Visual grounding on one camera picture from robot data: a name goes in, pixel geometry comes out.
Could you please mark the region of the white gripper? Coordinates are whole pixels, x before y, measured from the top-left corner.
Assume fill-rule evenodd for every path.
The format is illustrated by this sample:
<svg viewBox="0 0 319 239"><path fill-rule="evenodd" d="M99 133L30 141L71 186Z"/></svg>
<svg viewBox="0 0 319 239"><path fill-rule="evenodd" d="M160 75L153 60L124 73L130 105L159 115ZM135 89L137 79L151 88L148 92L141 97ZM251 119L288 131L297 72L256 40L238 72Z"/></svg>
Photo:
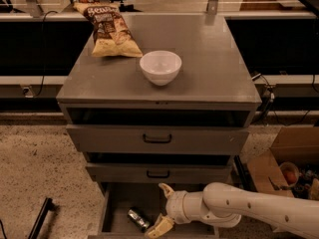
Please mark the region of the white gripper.
<svg viewBox="0 0 319 239"><path fill-rule="evenodd" d="M183 210L185 191L174 191L169 185L160 183L159 188L166 198L165 210L168 216L159 215L155 224L145 232L147 239L159 239L162 235L173 228L175 224L184 224L187 217Z"/></svg>

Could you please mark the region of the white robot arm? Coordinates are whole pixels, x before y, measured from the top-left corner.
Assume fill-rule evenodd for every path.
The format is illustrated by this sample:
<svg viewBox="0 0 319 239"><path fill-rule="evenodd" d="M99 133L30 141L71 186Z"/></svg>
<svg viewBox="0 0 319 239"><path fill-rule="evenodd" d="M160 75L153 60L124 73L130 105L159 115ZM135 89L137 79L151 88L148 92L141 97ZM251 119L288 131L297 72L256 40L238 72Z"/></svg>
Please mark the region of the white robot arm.
<svg viewBox="0 0 319 239"><path fill-rule="evenodd" d="M161 237L175 224L192 221L231 228L243 216L305 239L319 239L319 202L315 200L251 192L220 182L197 192L175 191L165 183L159 188L166 198L166 214L147 230L149 239Z"/></svg>

